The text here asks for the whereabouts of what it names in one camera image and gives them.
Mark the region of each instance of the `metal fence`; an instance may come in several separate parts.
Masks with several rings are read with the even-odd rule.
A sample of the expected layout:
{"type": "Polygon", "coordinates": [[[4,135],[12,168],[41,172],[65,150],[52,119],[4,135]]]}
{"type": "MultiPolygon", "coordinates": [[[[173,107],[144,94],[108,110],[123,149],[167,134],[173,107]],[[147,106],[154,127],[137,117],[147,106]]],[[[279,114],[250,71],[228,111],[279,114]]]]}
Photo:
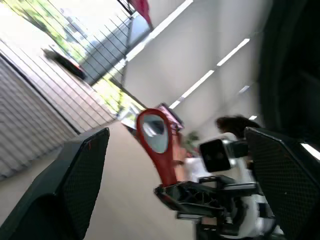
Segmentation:
{"type": "Polygon", "coordinates": [[[140,26],[131,37],[140,16],[124,0],[104,1],[106,12],[103,1],[67,2],[0,0],[0,21],[7,23],[0,26],[0,180],[76,134],[114,121],[131,103],[143,108],[123,88],[126,54],[149,33],[140,26]],[[93,14],[85,19],[83,11],[93,14]],[[44,49],[79,66],[86,78],[44,49]]]}

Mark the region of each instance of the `fluorescent light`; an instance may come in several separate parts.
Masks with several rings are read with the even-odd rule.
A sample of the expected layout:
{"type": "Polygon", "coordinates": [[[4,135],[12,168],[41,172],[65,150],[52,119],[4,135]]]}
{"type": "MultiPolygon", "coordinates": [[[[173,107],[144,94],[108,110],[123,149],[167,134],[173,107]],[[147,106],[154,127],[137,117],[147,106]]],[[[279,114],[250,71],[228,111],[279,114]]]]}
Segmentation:
{"type": "Polygon", "coordinates": [[[165,20],[163,20],[158,26],[153,29],[153,31],[136,47],[134,47],[127,55],[126,60],[129,62],[132,60],[138,53],[140,53],[145,46],[156,36],[158,36],[166,27],[172,23],[194,0],[185,0],[180,6],[176,8],[165,20]]]}
{"type": "Polygon", "coordinates": [[[243,94],[248,88],[250,88],[250,86],[245,85],[243,88],[241,88],[241,90],[239,91],[240,94],[243,94]]]}
{"type": "Polygon", "coordinates": [[[184,94],[182,94],[182,98],[188,97],[194,90],[196,90],[197,87],[199,87],[205,80],[207,80],[208,77],[210,77],[211,74],[213,74],[215,71],[210,70],[208,71],[202,78],[200,78],[199,81],[197,81],[195,84],[192,85],[184,94]]]}
{"type": "Polygon", "coordinates": [[[218,62],[217,66],[220,67],[222,64],[224,64],[226,61],[228,61],[229,58],[232,57],[240,48],[242,48],[244,45],[246,45],[250,41],[250,38],[245,38],[235,49],[233,49],[227,56],[225,56],[220,62],[218,62]]]}
{"type": "Polygon", "coordinates": [[[320,160],[320,152],[318,152],[316,149],[314,149],[312,146],[306,143],[301,143],[302,147],[305,148],[312,156],[314,156],[316,159],[320,160]]]}
{"type": "Polygon", "coordinates": [[[172,103],[170,106],[169,106],[169,108],[170,109],[174,109],[178,104],[180,103],[180,101],[175,101],[174,103],[172,103]]]}
{"type": "Polygon", "coordinates": [[[249,120],[255,120],[258,116],[252,115],[251,117],[249,117],[249,120]]]}

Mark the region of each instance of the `white ceiling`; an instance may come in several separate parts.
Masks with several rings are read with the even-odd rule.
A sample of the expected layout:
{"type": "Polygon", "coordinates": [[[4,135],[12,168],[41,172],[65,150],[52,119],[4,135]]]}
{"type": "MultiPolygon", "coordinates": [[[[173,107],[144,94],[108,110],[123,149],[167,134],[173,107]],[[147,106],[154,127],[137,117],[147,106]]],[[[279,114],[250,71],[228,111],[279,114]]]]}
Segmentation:
{"type": "Polygon", "coordinates": [[[261,31],[271,4],[271,0],[194,1],[129,62],[126,89],[147,107],[170,105],[215,70],[174,109],[185,122],[185,131],[207,135],[216,131],[217,117],[257,115],[255,86],[238,93],[257,77],[262,34],[252,37],[218,69],[216,65],[244,38],[261,31]]]}

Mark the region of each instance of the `person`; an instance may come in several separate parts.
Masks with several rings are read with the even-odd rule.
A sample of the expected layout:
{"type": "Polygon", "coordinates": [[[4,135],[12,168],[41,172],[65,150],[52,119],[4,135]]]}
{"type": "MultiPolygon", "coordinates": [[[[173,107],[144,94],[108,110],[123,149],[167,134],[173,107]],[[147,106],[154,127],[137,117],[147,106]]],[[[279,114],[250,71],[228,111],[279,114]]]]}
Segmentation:
{"type": "MultiPolygon", "coordinates": [[[[259,124],[254,121],[249,120],[241,115],[237,116],[223,116],[219,117],[216,121],[216,126],[219,129],[220,133],[232,133],[236,136],[236,138],[243,139],[245,138],[245,129],[246,127],[260,128],[259,124]]],[[[190,181],[192,180],[192,176],[190,176],[190,170],[186,166],[187,159],[187,151],[183,147],[183,136],[180,133],[173,136],[173,161],[174,161],[174,171],[176,175],[176,179],[179,182],[190,181]]],[[[248,164],[248,168],[252,168],[252,163],[248,164]]],[[[202,168],[202,171],[205,171],[205,167],[202,163],[202,166],[197,166],[198,169],[202,168]]],[[[205,224],[210,224],[212,221],[211,218],[204,218],[202,221],[205,224]]],[[[195,229],[195,238],[196,240],[222,240],[223,237],[217,235],[214,231],[203,231],[201,229],[201,225],[196,223],[194,226],[195,229]]]]}

